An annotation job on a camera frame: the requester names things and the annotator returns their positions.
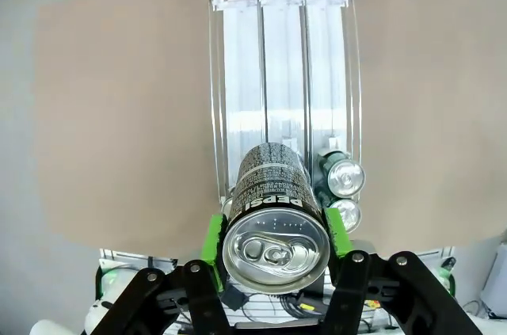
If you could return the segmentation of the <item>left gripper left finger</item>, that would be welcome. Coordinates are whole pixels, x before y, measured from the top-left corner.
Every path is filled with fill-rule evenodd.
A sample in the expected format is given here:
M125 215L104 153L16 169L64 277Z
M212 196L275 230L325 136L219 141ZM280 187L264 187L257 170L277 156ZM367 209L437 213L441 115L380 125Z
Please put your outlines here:
M226 226L225 215L212 216L201 259L169 274L157 268L138 271L86 333L163 334L187 310L195 334L231 334L219 298L219 286L225 281L219 251Z

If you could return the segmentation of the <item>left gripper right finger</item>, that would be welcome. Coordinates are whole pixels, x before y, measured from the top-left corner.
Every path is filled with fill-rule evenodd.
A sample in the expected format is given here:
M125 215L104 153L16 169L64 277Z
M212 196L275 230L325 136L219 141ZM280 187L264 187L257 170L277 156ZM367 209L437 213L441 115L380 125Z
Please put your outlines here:
M364 302L380 303L404 334L478 334L479 329L420 258L402 251L384 260L353 249L341 215L322 210L334 285L322 334L356 334Z

